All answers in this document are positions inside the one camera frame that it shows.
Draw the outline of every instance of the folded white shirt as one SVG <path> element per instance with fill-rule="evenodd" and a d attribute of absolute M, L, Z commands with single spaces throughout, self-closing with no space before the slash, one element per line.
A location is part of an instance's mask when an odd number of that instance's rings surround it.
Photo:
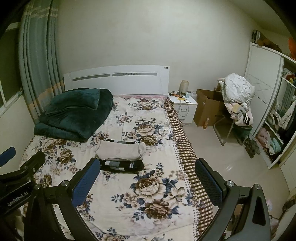
<path fill-rule="evenodd" d="M 100 140 L 95 153 L 101 160 L 136 161 L 142 160 L 146 151 L 145 143 L 121 144 Z"/>

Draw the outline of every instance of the curtain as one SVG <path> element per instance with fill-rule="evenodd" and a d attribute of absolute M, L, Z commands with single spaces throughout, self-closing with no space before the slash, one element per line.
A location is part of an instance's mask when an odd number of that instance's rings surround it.
<path fill-rule="evenodd" d="M 19 65 L 25 99 L 38 118 L 50 100 L 65 91 L 56 50 L 60 0 L 32 0 L 25 9 L 19 35 Z"/>
<path fill-rule="evenodd" d="M 295 88 L 287 83 L 287 87 L 285 90 L 285 94 L 283 97 L 283 102 L 281 104 L 281 109 L 279 112 L 279 115 L 281 117 L 284 116 L 284 114 L 287 112 L 287 110 L 290 108 L 291 104 L 292 104 L 292 98 L 294 96 L 294 92 L 295 92 Z"/>

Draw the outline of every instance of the pile of clothes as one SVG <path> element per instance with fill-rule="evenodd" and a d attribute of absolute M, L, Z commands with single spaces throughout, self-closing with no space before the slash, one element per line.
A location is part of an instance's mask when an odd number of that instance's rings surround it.
<path fill-rule="evenodd" d="M 281 151 L 281 146 L 276 138 L 271 138 L 269 132 L 262 127 L 257 135 L 261 145 L 268 149 L 270 155 L 277 154 Z"/>
<path fill-rule="evenodd" d="M 142 162 L 145 143 L 100 140 L 95 150 L 101 170 L 110 172 L 137 173 L 144 169 Z"/>
<path fill-rule="evenodd" d="M 218 79 L 221 86 L 224 104 L 237 126 L 252 126 L 251 100 L 255 94 L 255 87 L 244 77 L 230 74 Z"/>

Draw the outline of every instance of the ceiling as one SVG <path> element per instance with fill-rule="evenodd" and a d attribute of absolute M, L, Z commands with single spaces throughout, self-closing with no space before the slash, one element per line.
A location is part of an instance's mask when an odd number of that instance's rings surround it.
<path fill-rule="evenodd" d="M 229 0 L 254 19 L 263 29 L 290 37 L 279 16 L 264 0 Z"/>

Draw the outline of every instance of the tiled floor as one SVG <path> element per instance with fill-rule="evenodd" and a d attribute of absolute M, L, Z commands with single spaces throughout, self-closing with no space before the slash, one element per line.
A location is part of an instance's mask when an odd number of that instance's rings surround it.
<path fill-rule="evenodd" d="M 244 147 L 233 138 L 222 146 L 212 126 L 204 130 L 193 122 L 184 126 L 184 130 L 198 158 L 204 158 L 225 180 L 232 180 L 237 185 L 252 187 L 259 183 L 265 198 L 272 202 L 272 211 L 269 214 L 280 217 L 289 189 L 278 165 L 268 170 L 260 155 L 256 154 L 251 159 Z"/>

